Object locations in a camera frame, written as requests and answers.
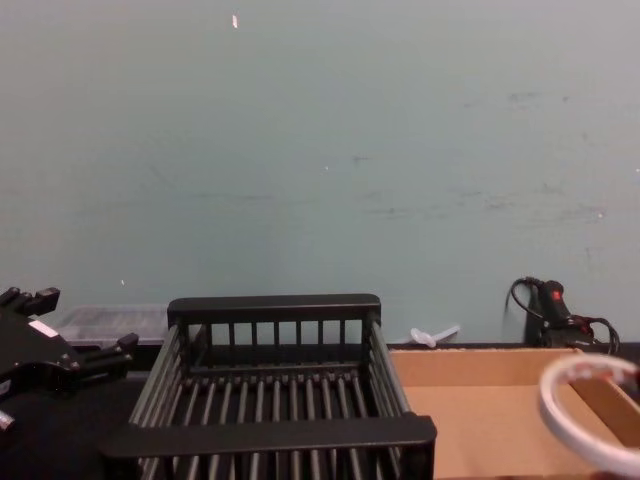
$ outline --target cardboard box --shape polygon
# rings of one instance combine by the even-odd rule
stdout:
[[[538,409],[538,379],[574,350],[393,351],[414,412],[438,429],[436,478],[600,478],[558,441]],[[640,408],[616,385],[580,381],[559,389],[563,405],[609,442],[640,447]]]

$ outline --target green painted wall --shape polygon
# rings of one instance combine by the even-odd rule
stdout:
[[[236,16],[234,27],[233,16]],[[555,278],[640,339],[640,2],[4,0],[0,284],[367,291],[513,340]]]

